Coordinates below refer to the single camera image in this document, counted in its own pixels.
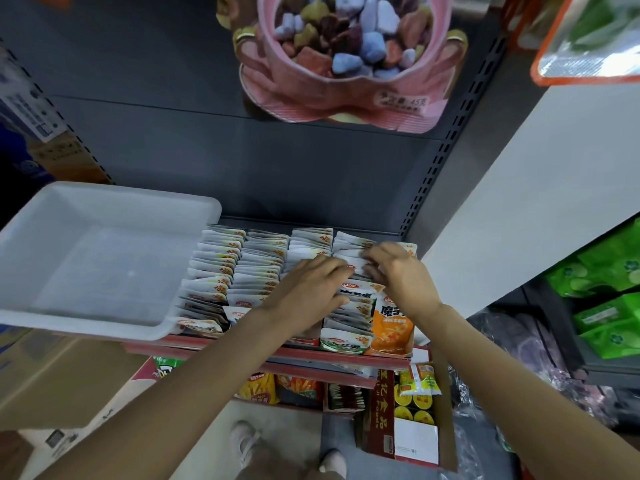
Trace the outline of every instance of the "white wall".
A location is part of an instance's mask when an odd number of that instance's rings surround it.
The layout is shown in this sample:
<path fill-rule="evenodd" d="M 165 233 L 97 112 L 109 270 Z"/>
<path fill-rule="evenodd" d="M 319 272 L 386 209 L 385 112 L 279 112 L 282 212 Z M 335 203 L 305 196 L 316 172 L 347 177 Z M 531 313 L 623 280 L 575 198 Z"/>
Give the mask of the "white wall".
<path fill-rule="evenodd" d="M 638 84 L 550 88 L 422 259 L 443 302 L 469 316 L 638 212 L 639 112 Z"/>

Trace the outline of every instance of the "person's right hand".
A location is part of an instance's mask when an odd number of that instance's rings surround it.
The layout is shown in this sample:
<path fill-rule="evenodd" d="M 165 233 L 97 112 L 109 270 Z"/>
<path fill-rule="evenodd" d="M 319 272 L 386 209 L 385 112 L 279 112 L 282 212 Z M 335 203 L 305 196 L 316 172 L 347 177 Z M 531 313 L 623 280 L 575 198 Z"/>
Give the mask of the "person's right hand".
<path fill-rule="evenodd" d="M 427 267 L 395 242 L 383 242 L 363 257 L 377 263 L 365 265 L 373 280 L 386 286 L 385 293 L 409 318 L 432 317 L 442 306 Z"/>

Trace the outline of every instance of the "white sneaker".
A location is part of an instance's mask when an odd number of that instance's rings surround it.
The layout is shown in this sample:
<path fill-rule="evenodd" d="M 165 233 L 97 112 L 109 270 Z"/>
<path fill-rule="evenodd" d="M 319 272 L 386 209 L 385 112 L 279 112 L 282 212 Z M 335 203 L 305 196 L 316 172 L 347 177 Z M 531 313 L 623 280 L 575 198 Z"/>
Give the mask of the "white sneaker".
<path fill-rule="evenodd" d="M 347 459 L 338 450 L 331 450 L 324 456 L 318 470 L 321 473 L 335 472 L 342 478 L 347 478 Z"/>
<path fill-rule="evenodd" d="M 229 437 L 231 451 L 240 457 L 240 469 L 244 470 L 251 461 L 252 450 L 257 441 L 260 439 L 254 427 L 247 421 L 238 421 L 233 428 Z"/>

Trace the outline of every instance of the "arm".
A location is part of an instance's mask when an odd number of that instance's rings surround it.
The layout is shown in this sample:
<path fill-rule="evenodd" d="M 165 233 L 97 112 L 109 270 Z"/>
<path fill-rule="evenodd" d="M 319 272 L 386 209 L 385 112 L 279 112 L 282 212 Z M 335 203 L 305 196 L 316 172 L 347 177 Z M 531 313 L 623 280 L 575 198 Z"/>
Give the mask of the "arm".
<path fill-rule="evenodd" d="M 352 273 L 337 258 L 300 261 L 262 306 L 149 387 L 39 480 L 169 478 L 231 396 L 284 341 L 348 301 L 334 294 Z"/>
<path fill-rule="evenodd" d="M 638 475 L 640 452 L 443 305 L 420 261 L 391 242 L 372 248 L 368 257 L 380 265 L 368 272 L 442 350 L 535 478 Z"/>

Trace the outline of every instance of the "person's left hand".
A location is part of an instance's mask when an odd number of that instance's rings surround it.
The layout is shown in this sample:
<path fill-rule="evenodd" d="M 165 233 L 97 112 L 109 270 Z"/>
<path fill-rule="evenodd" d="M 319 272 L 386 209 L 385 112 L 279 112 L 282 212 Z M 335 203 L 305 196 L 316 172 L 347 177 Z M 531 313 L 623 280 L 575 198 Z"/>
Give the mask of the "person's left hand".
<path fill-rule="evenodd" d="M 347 304 L 349 298 L 336 291 L 352 274 L 344 259 L 323 255 L 302 259 L 257 310 L 272 315 L 290 338 Z"/>

